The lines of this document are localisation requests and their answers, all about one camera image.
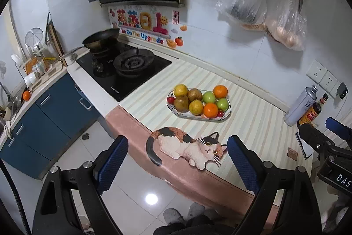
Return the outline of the large green apple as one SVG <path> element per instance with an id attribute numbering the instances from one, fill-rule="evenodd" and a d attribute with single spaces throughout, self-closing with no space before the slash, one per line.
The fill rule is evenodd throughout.
<path id="1" fill-rule="evenodd" d="M 211 91 L 206 91 L 203 94 L 203 101 L 205 104 L 216 103 L 216 96 Z"/>

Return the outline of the brown pear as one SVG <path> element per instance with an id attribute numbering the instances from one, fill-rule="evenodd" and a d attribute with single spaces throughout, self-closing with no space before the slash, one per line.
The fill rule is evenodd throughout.
<path id="1" fill-rule="evenodd" d="M 174 100 L 174 107 L 180 113 L 189 111 L 189 98 L 186 95 L 178 96 Z"/>
<path id="2" fill-rule="evenodd" d="M 190 89 L 187 93 L 187 97 L 190 102 L 195 101 L 195 100 L 199 100 L 199 101 L 203 100 L 203 94 L 197 88 Z"/>

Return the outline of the blue kitchen cabinet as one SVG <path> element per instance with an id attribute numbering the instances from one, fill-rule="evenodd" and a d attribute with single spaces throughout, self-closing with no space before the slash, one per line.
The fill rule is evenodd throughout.
<path id="1" fill-rule="evenodd" d="M 11 129 L 1 159 L 42 179 L 51 165 L 100 116 L 67 73 L 41 95 Z"/>

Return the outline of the grey slipper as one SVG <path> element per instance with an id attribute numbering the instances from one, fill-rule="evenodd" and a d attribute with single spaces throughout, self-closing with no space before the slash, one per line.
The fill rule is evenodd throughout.
<path id="1" fill-rule="evenodd" d="M 163 212 L 163 218 L 168 225 L 185 224 L 185 220 L 181 213 L 174 208 L 168 208 Z"/>

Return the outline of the striped cat table mat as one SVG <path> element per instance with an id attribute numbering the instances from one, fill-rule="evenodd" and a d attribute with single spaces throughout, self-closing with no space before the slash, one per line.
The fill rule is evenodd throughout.
<path id="1" fill-rule="evenodd" d="M 226 86 L 230 107 L 224 117 L 208 119 L 191 113 L 177 116 L 168 107 L 167 98 L 181 83 L 202 90 L 219 84 Z M 129 155 L 146 172 L 166 181 L 190 200 L 229 216 L 243 216 L 254 196 L 247 191 L 229 156 L 198 170 L 185 159 L 174 160 L 156 149 L 162 160 L 162 165 L 157 166 L 147 155 L 146 141 L 153 131 L 166 126 L 178 128 L 194 139 L 218 132 L 221 144 L 237 135 L 248 149 L 278 168 L 301 165 L 311 171 L 312 160 L 303 156 L 295 136 L 297 128 L 287 126 L 283 115 L 283 111 L 239 85 L 178 60 L 122 100 L 106 115 L 106 121 L 113 132 L 126 136 Z"/>

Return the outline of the red cherry tomato small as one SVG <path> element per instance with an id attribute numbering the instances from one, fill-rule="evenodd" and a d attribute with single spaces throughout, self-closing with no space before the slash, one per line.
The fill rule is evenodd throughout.
<path id="1" fill-rule="evenodd" d="M 223 117 L 223 115 L 224 115 L 224 112 L 220 110 L 220 111 L 218 112 L 218 117 Z"/>

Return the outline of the yellow lemon lower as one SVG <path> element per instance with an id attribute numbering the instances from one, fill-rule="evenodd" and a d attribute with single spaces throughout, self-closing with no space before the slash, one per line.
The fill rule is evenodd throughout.
<path id="1" fill-rule="evenodd" d="M 200 116 L 203 113 L 203 109 L 204 109 L 203 103 L 198 99 L 193 100 L 189 105 L 190 113 L 192 113 L 192 115 L 195 115 L 195 116 Z"/>

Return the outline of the yellow lemon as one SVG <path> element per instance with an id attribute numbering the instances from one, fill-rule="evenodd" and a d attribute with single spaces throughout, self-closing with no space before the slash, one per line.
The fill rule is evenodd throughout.
<path id="1" fill-rule="evenodd" d="M 195 116 L 200 116 L 203 113 L 203 109 L 204 109 L 203 103 L 198 99 L 193 100 L 189 105 L 190 113 L 192 113 L 192 115 L 195 115 Z"/>
<path id="2" fill-rule="evenodd" d="M 173 90 L 175 97 L 187 96 L 188 91 L 188 87 L 186 87 L 184 84 L 176 85 Z"/>

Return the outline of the dish rack with dishes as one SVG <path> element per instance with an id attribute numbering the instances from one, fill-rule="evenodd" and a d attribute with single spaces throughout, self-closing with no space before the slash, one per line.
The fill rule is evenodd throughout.
<path id="1" fill-rule="evenodd" d="M 57 66 L 62 67 L 60 51 L 55 47 L 50 33 L 39 27 L 26 33 L 24 50 L 27 54 L 13 54 L 11 58 L 29 89 L 40 83 L 41 78 L 48 79 Z"/>

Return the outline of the black gas stove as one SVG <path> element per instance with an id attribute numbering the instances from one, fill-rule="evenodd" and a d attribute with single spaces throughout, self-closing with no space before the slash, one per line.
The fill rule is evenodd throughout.
<path id="1" fill-rule="evenodd" d="M 118 102 L 172 64 L 150 50 L 120 42 L 101 54 L 89 52 L 77 62 Z"/>

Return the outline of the floral ceramic plate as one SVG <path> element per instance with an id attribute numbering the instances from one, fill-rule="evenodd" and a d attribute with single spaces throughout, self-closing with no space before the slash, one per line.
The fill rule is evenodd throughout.
<path id="1" fill-rule="evenodd" d="M 193 119 L 193 120 L 202 120 L 202 121 L 210 121 L 210 122 L 223 122 L 228 117 L 230 117 L 230 115 L 231 115 L 231 103 L 230 103 L 230 100 L 228 98 L 227 98 L 227 100 L 229 102 L 229 109 L 224 112 L 223 117 L 216 117 L 216 118 L 213 118 L 213 119 L 208 119 L 207 117 L 204 116 L 204 114 L 202 114 L 200 116 L 195 116 L 195 115 L 192 115 L 192 113 L 190 113 L 189 111 L 185 112 L 185 113 L 180 113 L 179 111 L 177 111 L 175 109 L 173 104 L 169 104 L 167 101 L 166 101 L 166 105 L 167 105 L 168 109 L 173 114 L 175 114 L 176 116 L 181 117 L 181 118 Z"/>

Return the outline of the red cherry tomato large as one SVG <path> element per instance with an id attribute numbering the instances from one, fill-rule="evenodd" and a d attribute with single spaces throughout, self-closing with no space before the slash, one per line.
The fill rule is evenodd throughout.
<path id="1" fill-rule="evenodd" d="M 174 97 L 168 97 L 168 98 L 167 98 L 167 102 L 168 102 L 169 104 L 173 104 L 174 101 L 175 101 L 175 98 L 174 98 Z"/>

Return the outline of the yellow lemon upper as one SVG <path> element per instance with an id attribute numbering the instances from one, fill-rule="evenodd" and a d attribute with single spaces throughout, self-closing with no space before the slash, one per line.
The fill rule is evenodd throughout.
<path id="1" fill-rule="evenodd" d="M 184 84 L 176 85 L 173 90 L 175 97 L 187 96 L 188 91 L 188 87 L 186 87 Z"/>

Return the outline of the white wall socket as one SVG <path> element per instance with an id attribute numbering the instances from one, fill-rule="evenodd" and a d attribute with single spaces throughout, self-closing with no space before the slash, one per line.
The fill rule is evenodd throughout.
<path id="1" fill-rule="evenodd" d="M 314 60 L 307 71 L 307 76 L 318 84 L 332 98 L 336 98 L 341 82 L 321 63 Z"/>

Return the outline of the colourful wall sticker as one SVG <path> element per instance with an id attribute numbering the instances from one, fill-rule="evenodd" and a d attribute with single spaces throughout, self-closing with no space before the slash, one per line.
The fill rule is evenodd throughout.
<path id="1" fill-rule="evenodd" d="M 187 25 L 182 9 L 153 5 L 109 6 L 109 19 L 120 34 L 171 49 L 184 45 Z"/>

